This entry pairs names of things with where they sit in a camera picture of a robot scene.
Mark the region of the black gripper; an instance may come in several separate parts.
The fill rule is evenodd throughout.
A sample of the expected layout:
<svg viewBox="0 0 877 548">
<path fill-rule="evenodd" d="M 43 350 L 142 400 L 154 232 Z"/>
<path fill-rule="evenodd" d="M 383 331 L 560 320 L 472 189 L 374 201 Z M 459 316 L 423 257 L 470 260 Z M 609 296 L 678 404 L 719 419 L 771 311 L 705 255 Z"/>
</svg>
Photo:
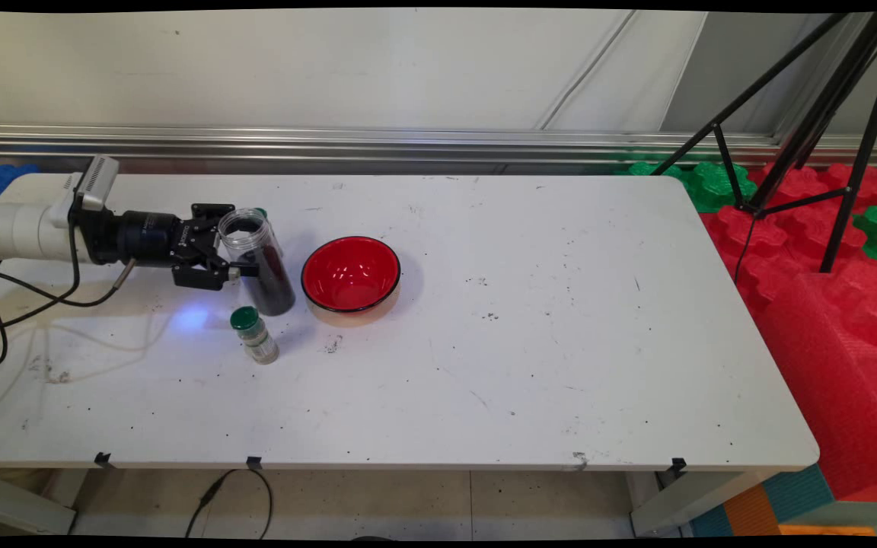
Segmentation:
<svg viewBox="0 0 877 548">
<path fill-rule="evenodd" d="M 218 223 L 234 211 L 233 204 L 195 202 L 191 218 L 160 212 L 110 209 L 75 215 L 90 261 L 95 264 L 131 263 L 153 268 L 173 267 L 177 287 L 221 291 L 241 277 L 256 278 L 260 265 L 222 260 L 216 250 Z"/>
</svg>

